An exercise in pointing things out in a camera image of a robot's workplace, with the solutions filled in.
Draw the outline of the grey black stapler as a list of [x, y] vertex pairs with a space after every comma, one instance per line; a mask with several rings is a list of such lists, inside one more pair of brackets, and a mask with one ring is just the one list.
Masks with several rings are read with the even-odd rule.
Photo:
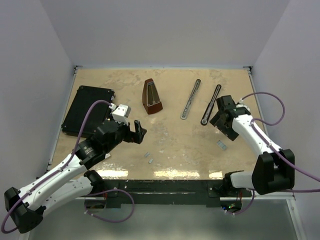
[[186, 105], [185, 105], [185, 107], [184, 107], [184, 109], [183, 109], [183, 111], [182, 111], [182, 113], [180, 115], [180, 118], [182, 120], [186, 120], [187, 119], [189, 111], [190, 111], [190, 108], [191, 108], [191, 105], [192, 105], [192, 102], [193, 102], [193, 99], [194, 99], [194, 97], [195, 97], [200, 85], [201, 85], [201, 80], [197, 79], [195, 81], [193, 89], [192, 89], [192, 91], [191, 91], [191, 93], [190, 93], [190, 95], [188, 97]]

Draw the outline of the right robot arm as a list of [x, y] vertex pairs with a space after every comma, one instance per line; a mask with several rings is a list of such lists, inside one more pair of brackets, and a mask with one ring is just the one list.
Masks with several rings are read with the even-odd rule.
[[228, 172], [223, 178], [223, 192], [230, 197], [241, 189], [255, 190], [260, 195], [292, 189], [295, 185], [295, 155], [274, 143], [253, 121], [249, 108], [235, 103], [231, 95], [216, 99], [218, 112], [210, 124], [234, 141], [242, 137], [255, 153], [252, 172]]

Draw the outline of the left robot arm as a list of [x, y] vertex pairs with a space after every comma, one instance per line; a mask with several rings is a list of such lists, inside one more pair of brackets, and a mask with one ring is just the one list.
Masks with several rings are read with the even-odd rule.
[[73, 152], [59, 165], [36, 181], [20, 188], [9, 188], [4, 193], [5, 219], [11, 218], [16, 230], [25, 234], [34, 229], [44, 214], [69, 198], [90, 193], [99, 196], [104, 184], [100, 175], [90, 169], [106, 159], [121, 142], [141, 144], [147, 130], [138, 120], [135, 130], [121, 121], [106, 120], [86, 140], [76, 144]]

